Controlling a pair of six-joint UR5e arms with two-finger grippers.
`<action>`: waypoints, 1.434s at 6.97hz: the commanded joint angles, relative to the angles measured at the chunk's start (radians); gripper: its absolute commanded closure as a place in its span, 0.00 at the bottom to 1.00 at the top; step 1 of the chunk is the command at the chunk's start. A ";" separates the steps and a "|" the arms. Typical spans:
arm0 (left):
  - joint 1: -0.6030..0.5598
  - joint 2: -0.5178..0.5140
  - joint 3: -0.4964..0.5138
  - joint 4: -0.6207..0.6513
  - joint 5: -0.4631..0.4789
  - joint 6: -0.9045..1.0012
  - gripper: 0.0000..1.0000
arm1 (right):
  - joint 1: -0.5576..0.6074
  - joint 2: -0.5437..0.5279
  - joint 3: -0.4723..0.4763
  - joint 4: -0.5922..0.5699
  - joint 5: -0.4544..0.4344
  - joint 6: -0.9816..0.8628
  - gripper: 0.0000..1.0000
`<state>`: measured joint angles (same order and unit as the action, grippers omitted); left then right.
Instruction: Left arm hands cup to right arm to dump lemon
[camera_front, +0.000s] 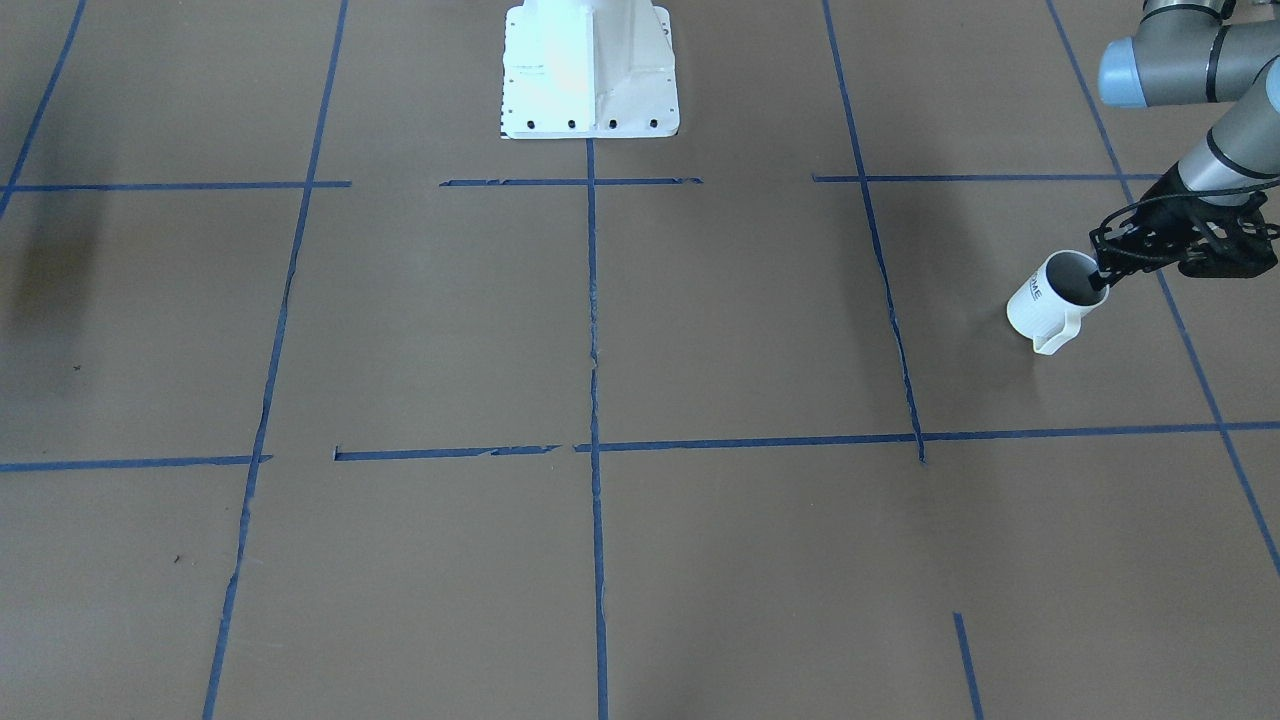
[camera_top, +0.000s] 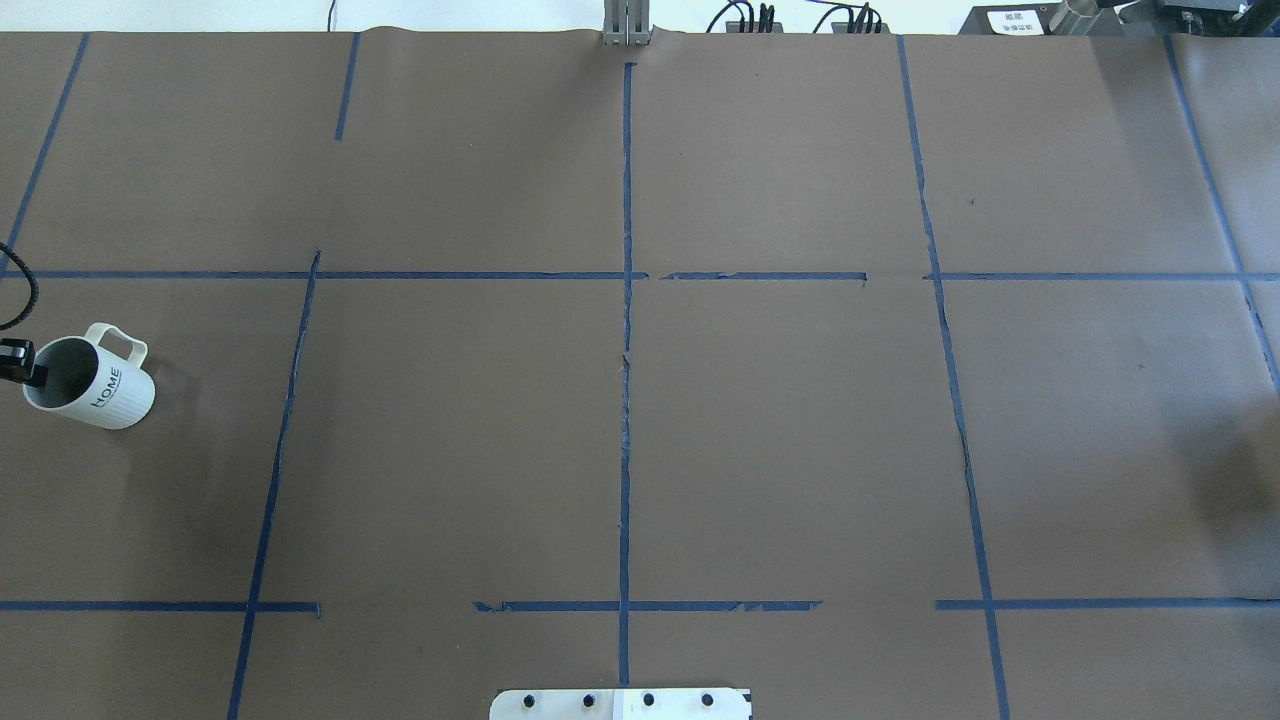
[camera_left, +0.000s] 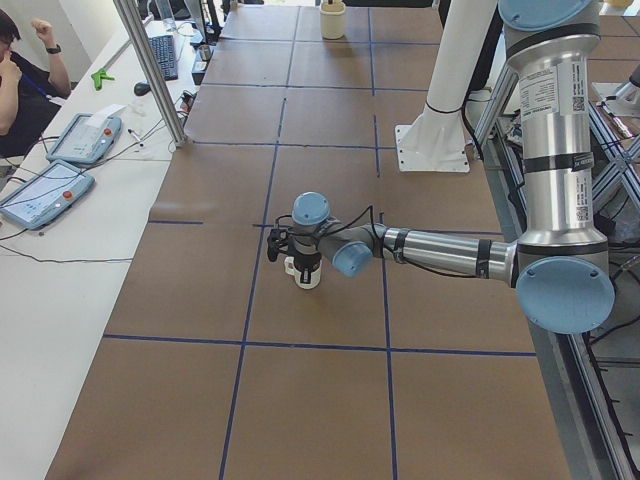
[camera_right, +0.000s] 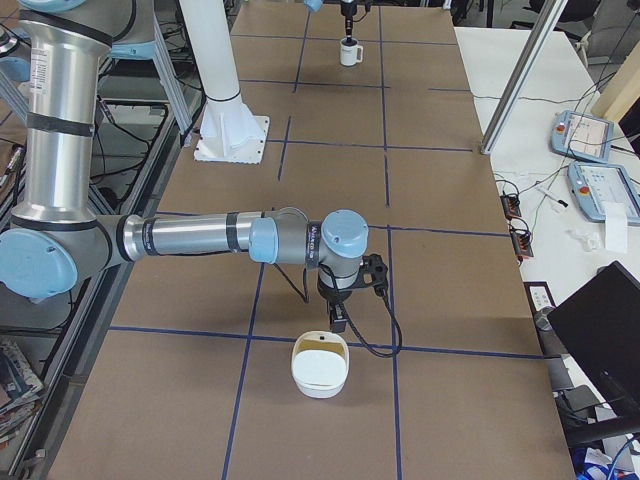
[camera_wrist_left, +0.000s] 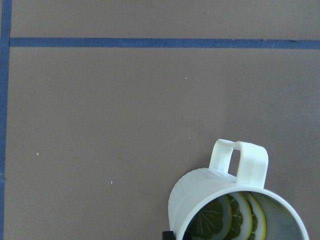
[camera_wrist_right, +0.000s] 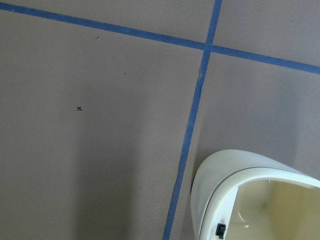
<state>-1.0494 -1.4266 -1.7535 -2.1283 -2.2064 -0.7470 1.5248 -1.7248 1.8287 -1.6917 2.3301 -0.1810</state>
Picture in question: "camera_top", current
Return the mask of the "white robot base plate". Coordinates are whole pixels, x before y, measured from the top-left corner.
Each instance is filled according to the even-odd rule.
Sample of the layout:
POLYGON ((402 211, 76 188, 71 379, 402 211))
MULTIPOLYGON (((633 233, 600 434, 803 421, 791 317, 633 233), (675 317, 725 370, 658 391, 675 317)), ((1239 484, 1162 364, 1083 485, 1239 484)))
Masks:
POLYGON ((511 689, 489 719, 753 719, 750 692, 712 688, 511 689))

